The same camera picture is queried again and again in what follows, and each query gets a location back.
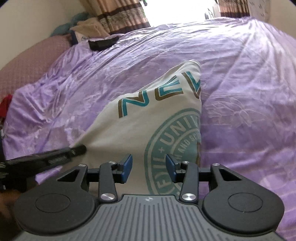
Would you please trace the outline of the right brown striped curtain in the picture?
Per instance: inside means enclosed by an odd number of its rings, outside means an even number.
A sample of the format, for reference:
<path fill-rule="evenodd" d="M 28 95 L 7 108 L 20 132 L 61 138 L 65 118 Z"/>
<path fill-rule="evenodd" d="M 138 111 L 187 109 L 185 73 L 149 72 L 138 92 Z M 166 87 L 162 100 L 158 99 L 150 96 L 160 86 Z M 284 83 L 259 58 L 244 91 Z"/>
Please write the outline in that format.
<path fill-rule="evenodd" d="M 220 15 L 229 18 L 250 16 L 246 0 L 217 0 Z"/>

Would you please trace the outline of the left brown striped curtain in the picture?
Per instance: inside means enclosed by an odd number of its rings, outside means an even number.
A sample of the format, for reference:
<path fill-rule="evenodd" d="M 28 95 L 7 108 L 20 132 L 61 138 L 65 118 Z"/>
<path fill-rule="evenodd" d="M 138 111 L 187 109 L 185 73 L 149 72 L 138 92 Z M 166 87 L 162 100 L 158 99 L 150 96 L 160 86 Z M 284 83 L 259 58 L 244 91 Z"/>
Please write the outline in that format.
<path fill-rule="evenodd" d="M 140 1 L 84 0 L 80 2 L 91 16 L 96 17 L 109 34 L 125 34 L 148 28 L 148 19 Z"/>

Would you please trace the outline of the red cloth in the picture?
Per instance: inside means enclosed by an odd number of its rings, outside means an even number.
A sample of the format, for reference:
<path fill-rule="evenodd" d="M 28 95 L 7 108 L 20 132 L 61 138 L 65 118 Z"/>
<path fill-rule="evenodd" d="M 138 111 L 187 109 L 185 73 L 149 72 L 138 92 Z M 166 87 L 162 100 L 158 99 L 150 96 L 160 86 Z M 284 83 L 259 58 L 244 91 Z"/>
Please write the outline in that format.
<path fill-rule="evenodd" d="M 0 117 L 6 118 L 9 106 L 11 104 L 11 101 L 13 99 L 13 96 L 11 94 L 8 94 L 6 97 L 3 98 L 0 104 Z"/>

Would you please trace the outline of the beige cloth pile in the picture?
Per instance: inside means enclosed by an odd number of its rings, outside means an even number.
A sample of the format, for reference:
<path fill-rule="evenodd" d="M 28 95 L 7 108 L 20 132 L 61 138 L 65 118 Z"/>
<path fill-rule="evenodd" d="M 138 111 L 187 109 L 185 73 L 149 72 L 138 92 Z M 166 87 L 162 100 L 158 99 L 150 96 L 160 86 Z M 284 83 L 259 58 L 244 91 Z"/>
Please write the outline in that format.
<path fill-rule="evenodd" d="M 97 18 L 79 21 L 76 26 L 70 28 L 70 34 L 73 45 L 88 39 L 110 36 Z"/>

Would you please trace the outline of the white printed t-shirt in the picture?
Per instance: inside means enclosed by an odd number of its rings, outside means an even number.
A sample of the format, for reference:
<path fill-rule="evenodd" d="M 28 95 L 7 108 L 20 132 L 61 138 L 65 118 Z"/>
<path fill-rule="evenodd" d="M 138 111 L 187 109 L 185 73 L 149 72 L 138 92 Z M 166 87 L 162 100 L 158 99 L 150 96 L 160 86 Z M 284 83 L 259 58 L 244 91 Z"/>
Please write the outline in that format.
<path fill-rule="evenodd" d="M 144 86 L 109 102 L 77 144 L 87 149 L 72 165 L 97 168 L 108 161 L 133 158 L 119 194 L 179 195 L 165 157 L 199 162 L 201 145 L 201 66 L 185 61 Z"/>

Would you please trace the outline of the purple bed sheet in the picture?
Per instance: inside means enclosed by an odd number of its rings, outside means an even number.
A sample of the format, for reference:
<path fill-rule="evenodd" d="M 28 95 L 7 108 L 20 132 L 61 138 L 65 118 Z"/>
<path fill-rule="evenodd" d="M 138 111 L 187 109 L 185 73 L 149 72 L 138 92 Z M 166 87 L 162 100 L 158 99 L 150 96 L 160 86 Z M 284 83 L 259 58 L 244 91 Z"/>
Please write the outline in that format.
<path fill-rule="evenodd" d="M 295 240 L 295 39 L 255 19 L 137 30 L 103 51 L 73 46 L 15 92 L 6 157 L 77 145 L 109 102 L 189 60 L 201 66 L 197 163 L 220 163 L 275 192 L 285 205 L 278 233 Z"/>

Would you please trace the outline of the pink dotted pillow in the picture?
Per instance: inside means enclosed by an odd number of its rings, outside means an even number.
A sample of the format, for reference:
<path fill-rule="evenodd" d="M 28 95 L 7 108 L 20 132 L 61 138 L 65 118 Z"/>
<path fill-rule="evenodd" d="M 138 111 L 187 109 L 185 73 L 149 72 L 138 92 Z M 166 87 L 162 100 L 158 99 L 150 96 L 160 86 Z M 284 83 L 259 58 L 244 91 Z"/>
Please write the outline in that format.
<path fill-rule="evenodd" d="M 38 81 L 71 46 L 70 35 L 53 36 L 18 54 L 1 69 L 1 99 Z"/>

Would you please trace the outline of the black object on bed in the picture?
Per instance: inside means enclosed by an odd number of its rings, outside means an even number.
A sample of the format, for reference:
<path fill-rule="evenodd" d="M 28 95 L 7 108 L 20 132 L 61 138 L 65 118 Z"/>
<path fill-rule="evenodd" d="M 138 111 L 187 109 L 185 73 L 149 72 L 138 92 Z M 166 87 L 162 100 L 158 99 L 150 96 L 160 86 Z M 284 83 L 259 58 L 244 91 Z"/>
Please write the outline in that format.
<path fill-rule="evenodd" d="M 88 44 L 92 51 L 103 51 L 115 45 L 118 40 L 119 37 L 114 37 L 106 40 L 88 41 Z"/>

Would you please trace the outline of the white patterned pillow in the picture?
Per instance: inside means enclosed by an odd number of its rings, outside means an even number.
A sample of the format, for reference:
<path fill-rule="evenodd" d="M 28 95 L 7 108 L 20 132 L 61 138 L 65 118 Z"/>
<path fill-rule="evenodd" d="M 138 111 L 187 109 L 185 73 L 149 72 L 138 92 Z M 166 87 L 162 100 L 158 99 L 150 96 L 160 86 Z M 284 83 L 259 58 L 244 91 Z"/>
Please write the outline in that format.
<path fill-rule="evenodd" d="M 248 8 L 251 17 L 268 22 L 270 17 L 270 0 L 248 0 Z"/>

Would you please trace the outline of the brown striped curtain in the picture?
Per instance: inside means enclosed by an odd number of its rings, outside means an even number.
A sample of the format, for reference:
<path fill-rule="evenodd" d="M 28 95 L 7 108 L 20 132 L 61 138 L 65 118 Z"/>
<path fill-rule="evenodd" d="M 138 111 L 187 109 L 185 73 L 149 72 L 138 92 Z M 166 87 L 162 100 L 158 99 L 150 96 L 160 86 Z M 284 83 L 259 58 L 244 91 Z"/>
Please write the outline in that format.
<path fill-rule="evenodd" d="M 220 15 L 229 18 L 250 16 L 246 0 L 217 0 Z"/>
<path fill-rule="evenodd" d="M 140 1 L 84 0 L 80 2 L 91 16 L 96 17 L 109 34 L 125 34 L 148 28 L 148 19 Z"/>

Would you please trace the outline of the teal cloth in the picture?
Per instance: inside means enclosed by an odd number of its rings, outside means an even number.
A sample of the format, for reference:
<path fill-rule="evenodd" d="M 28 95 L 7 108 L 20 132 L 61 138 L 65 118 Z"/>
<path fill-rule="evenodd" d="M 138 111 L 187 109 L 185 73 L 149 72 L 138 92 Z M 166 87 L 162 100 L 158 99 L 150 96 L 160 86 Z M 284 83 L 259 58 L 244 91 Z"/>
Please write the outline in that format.
<path fill-rule="evenodd" d="M 90 17 L 90 15 L 87 12 L 78 13 L 72 17 L 70 22 L 67 22 L 65 24 L 62 24 L 62 25 L 59 25 L 58 27 L 56 27 L 50 36 L 54 37 L 54 36 L 67 35 L 70 33 L 70 29 L 72 27 L 75 27 L 79 21 L 85 21 L 85 20 L 89 19 L 89 17 Z"/>

